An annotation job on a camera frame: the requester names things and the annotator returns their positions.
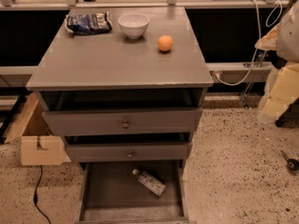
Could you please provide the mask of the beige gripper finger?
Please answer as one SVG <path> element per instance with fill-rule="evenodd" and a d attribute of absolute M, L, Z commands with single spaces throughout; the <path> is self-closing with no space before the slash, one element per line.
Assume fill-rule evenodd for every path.
<path fill-rule="evenodd" d="M 279 25 L 275 25 L 266 35 L 260 38 L 255 48 L 260 50 L 276 50 L 277 49 L 277 37 L 278 37 Z"/>

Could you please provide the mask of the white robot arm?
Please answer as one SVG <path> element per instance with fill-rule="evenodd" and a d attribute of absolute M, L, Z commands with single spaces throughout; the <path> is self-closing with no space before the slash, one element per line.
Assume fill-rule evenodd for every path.
<path fill-rule="evenodd" d="M 260 38 L 256 49 L 274 50 L 278 57 L 299 62 L 299 1 L 282 17 L 279 24 Z"/>

